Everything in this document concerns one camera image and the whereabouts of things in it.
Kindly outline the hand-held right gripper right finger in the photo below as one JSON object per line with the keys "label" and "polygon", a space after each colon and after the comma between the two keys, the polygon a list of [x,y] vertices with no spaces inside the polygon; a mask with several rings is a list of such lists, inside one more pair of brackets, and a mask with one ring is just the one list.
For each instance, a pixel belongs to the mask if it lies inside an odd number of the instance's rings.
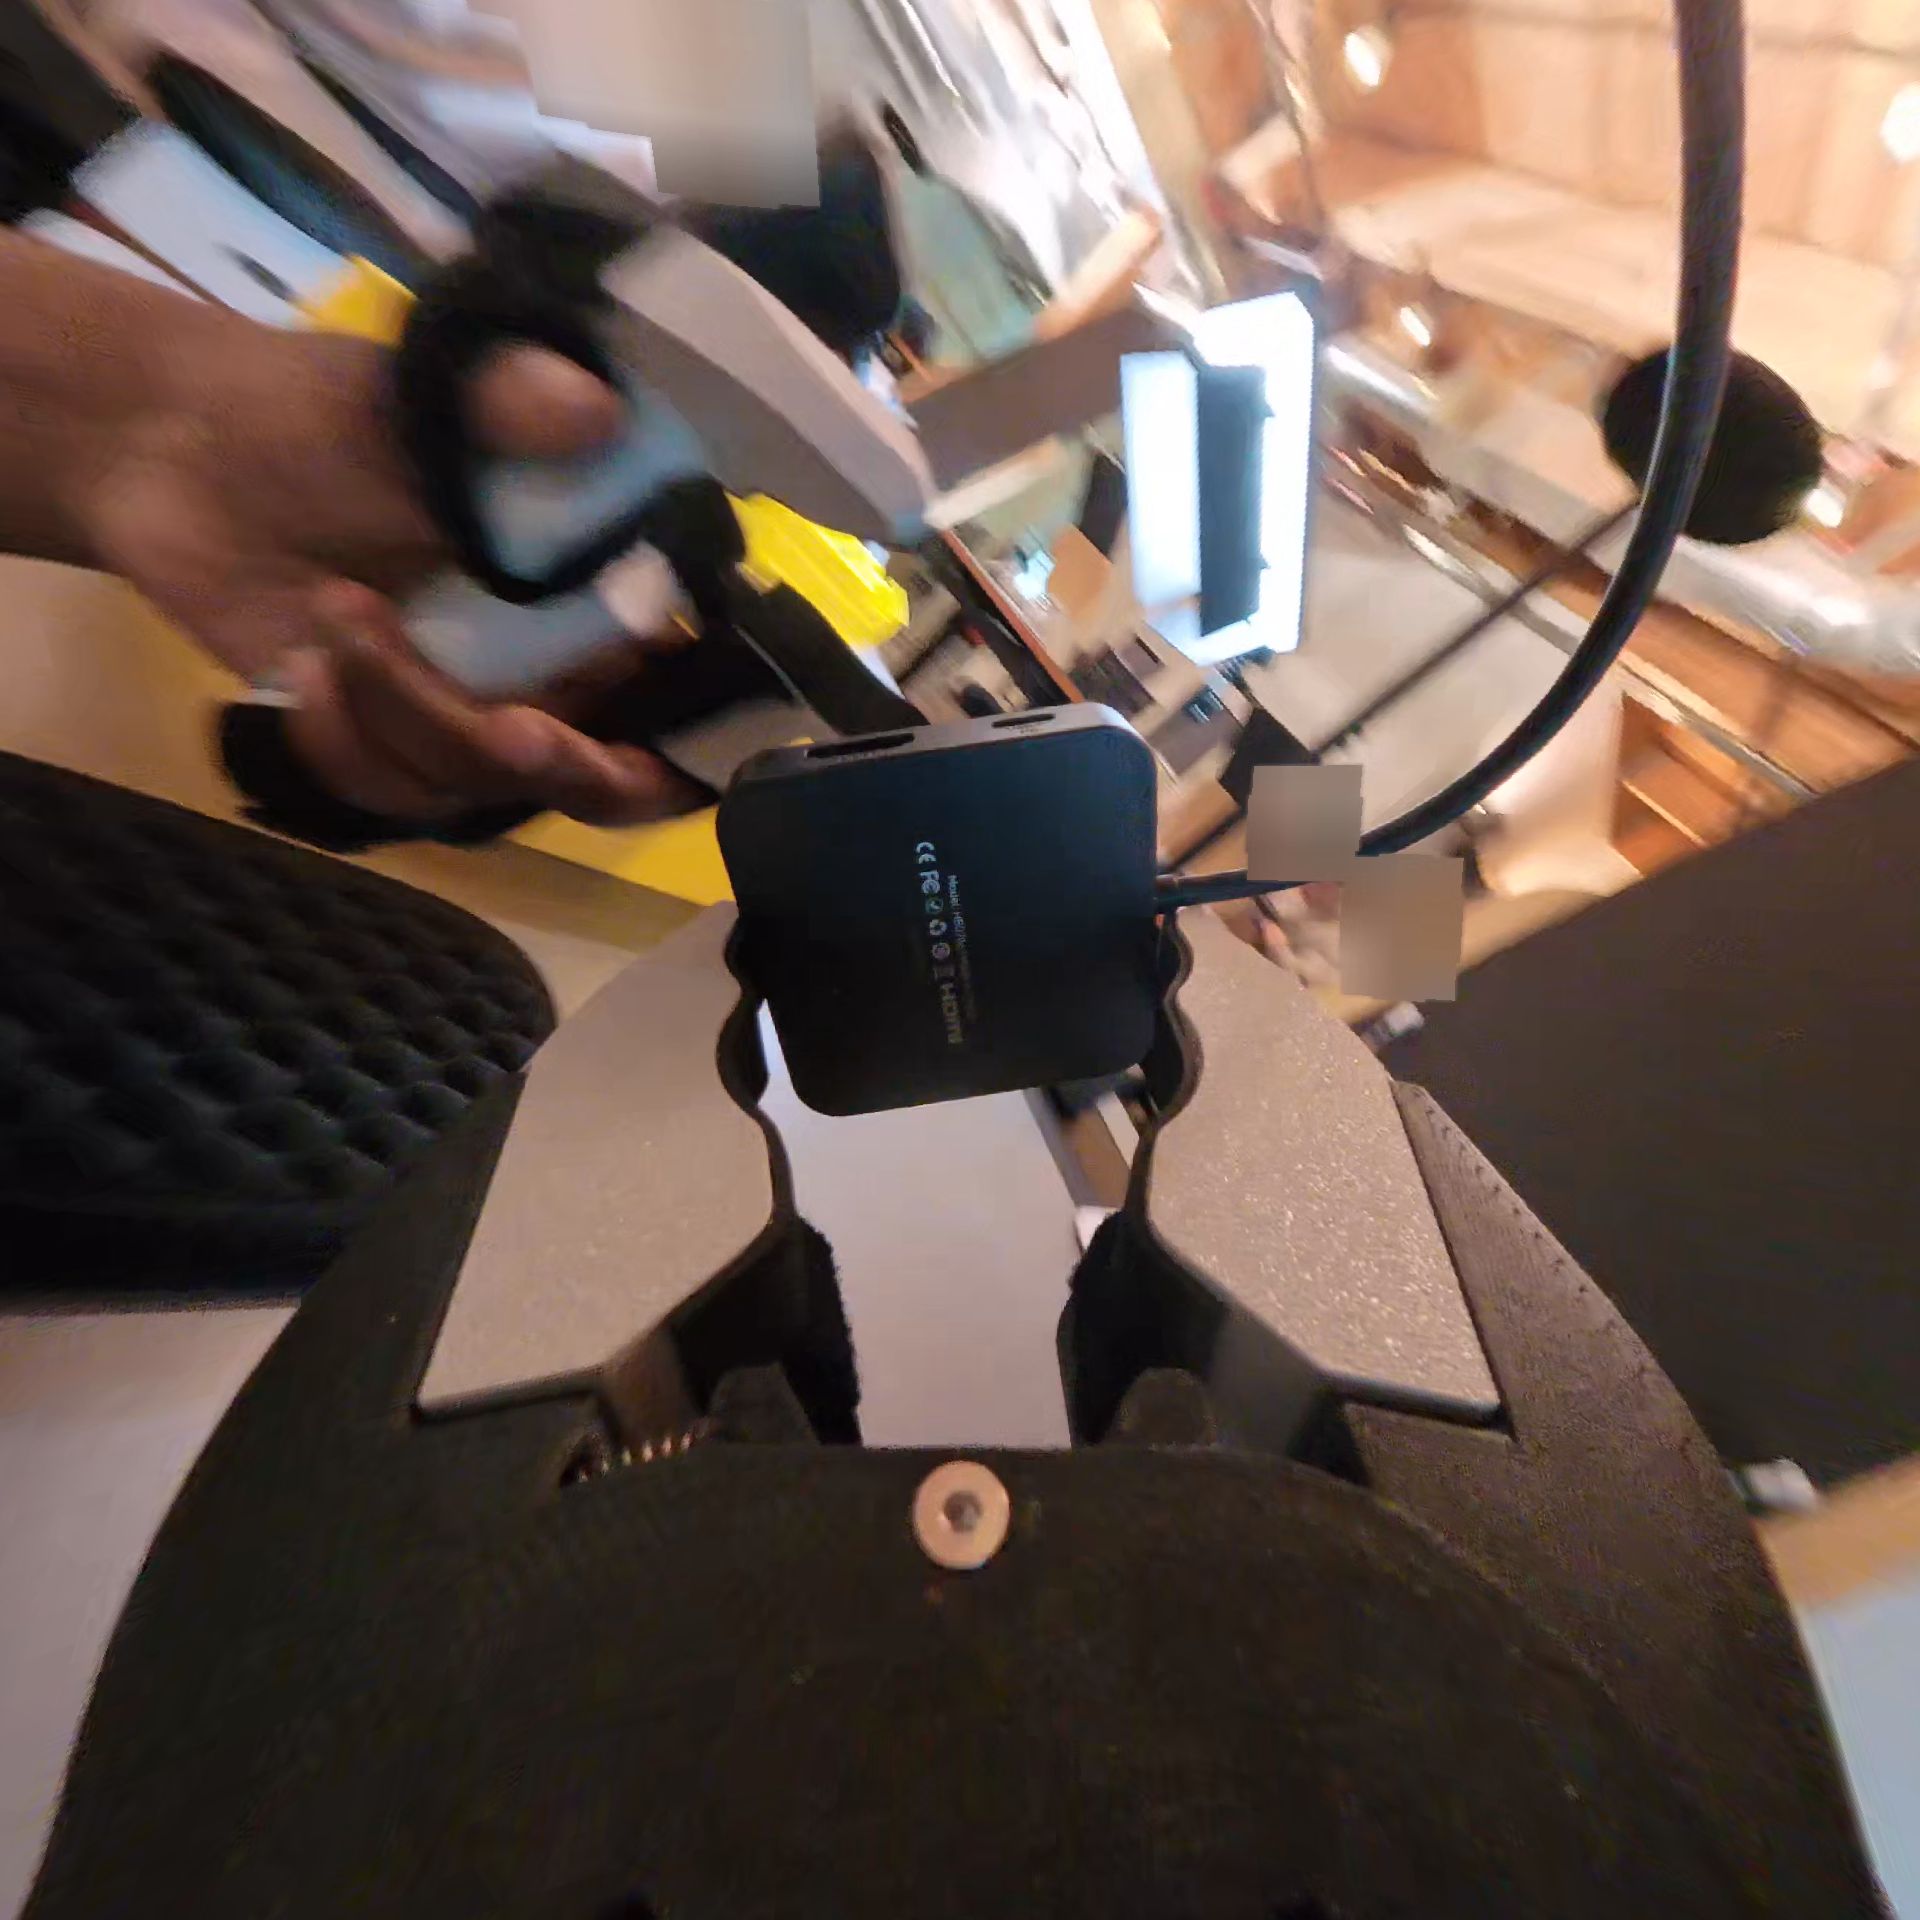
{"label": "hand-held right gripper right finger", "polygon": [[1376,1056],[1216,917],[1164,932],[1168,992],[1120,1208],[1058,1328],[1068,1427],[1107,1440],[1180,1373],[1233,1450],[1303,1450],[1330,1405],[1481,1428],[1495,1371]]}

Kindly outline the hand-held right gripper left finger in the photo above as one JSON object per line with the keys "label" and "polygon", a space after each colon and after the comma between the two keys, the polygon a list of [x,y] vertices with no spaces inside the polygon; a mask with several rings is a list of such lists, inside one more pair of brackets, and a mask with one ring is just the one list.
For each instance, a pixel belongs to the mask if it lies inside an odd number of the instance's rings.
{"label": "hand-held right gripper left finger", "polygon": [[762,1111],[735,941],[735,907],[708,907],[539,1048],[424,1369],[425,1417],[590,1396],[618,1448],[664,1450],[764,1367],[825,1442],[857,1442],[833,1248]]}

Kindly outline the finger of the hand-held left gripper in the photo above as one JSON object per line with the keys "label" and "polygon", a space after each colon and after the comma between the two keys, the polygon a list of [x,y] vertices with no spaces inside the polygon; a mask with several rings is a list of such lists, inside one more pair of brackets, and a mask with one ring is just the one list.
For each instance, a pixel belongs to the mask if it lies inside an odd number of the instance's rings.
{"label": "finger of the hand-held left gripper", "polygon": [[658,227],[599,282],[615,364],[686,425],[726,490],[863,543],[928,533],[932,475],[914,431],[751,274]]}

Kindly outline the yellow plastic bin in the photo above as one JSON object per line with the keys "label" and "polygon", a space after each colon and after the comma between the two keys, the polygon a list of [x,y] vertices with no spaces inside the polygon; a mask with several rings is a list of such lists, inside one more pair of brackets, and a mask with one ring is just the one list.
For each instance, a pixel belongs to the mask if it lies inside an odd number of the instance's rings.
{"label": "yellow plastic bin", "polygon": [[[305,325],[377,346],[399,344],[412,304],[415,295],[396,276],[360,255],[347,255],[344,267],[296,295]],[[905,625],[907,599],[874,551],[768,496],[736,496],[732,511],[748,539],[744,581],[759,593],[791,589],[863,666],[879,668],[880,647]],[[418,826],[319,796],[290,776],[280,799],[249,801],[248,816],[270,833],[336,856],[412,844],[490,849],[506,841],[690,906],[732,899],[711,807],[627,829],[513,809]]]}

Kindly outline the black square hdmi adapter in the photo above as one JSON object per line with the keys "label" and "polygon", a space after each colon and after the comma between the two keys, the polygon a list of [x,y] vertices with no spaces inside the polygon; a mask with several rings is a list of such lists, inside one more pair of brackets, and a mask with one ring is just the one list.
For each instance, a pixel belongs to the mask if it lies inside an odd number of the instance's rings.
{"label": "black square hdmi adapter", "polygon": [[1361,829],[1353,764],[1262,765],[1242,872],[1164,876],[1146,740],[1075,704],[756,757],[719,809],[736,903],[729,963],[770,1013],[801,1100],[825,1115],[1088,1082],[1146,1061],[1161,930],[1198,906],[1330,883],[1447,935],[1376,939],[1391,999],[1452,989],[1462,865],[1417,856],[1574,722],[1641,625],[1687,530],[1736,364],[1745,217],[1745,10],[1674,4],[1682,132],[1675,336],[1640,514],[1555,683],[1474,769]]}

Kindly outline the person's left hand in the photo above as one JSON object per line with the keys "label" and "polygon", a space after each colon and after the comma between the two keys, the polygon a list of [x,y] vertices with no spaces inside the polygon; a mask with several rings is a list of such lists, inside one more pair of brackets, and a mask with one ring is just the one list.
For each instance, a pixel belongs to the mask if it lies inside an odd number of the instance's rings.
{"label": "person's left hand", "polygon": [[401,604],[451,564],[393,434],[391,356],[264,327],[8,229],[4,554],[98,570],[240,681],[280,688],[335,801],[410,826],[479,809],[630,827],[705,809],[658,757],[479,704]]}

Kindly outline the bright led light panel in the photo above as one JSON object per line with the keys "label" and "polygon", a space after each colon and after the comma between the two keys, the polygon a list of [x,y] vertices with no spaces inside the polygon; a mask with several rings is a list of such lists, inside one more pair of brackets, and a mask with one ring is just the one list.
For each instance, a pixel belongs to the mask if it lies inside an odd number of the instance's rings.
{"label": "bright led light panel", "polygon": [[1305,635],[1319,373],[1300,285],[1214,307],[1120,364],[1134,599],[1195,666],[1287,657]]}

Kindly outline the black quilted pad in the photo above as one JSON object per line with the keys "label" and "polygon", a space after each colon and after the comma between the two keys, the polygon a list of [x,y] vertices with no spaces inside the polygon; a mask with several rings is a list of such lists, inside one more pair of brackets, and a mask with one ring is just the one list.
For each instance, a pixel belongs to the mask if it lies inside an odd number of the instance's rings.
{"label": "black quilted pad", "polygon": [[456,903],[4,754],[4,1308],[296,1299],[555,1026]]}

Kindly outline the black board with tan edge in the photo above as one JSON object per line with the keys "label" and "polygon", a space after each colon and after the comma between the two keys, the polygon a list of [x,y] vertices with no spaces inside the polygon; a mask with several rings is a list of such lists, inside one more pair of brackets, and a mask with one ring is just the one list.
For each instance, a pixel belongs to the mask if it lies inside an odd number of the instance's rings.
{"label": "black board with tan edge", "polygon": [[1916,759],[1505,948],[1383,1065],[1727,1461],[1830,1487],[1916,1453]]}

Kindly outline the black ribbed disc on pole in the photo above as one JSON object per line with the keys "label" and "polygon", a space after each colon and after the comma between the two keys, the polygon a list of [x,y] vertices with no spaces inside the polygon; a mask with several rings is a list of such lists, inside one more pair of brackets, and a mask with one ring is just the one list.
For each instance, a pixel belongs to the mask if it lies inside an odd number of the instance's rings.
{"label": "black ribbed disc on pole", "polygon": [[[1591,419],[1607,464],[1624,477],[1628,496],[1602,514],[1590,514],[1570,538],[1550,535],[1510,503],[1500,512],[1543,538],[1543,549],[1520,577],[1495,593],[1455,635],[1427,658],[1386,683],[1369,701],[1313,747],[1316,759],[1346,751],[1379,719],[1402,707],[1417,688],[1465,657],[1487,633],[1507,621],[1532,621],[1530,602],[1584,564],[1598,564],[1610,543],[1624,543],[1651,493],[1654,444],[1665,403],[1667,353],[1622,368],[1593,399]],[[1774,373],[1736,355],[1707,458],[1696,481],[1682,539],[1739,549],[1776,538],[1801,512],[1822,474],[1822,441],[1809,407]]]}

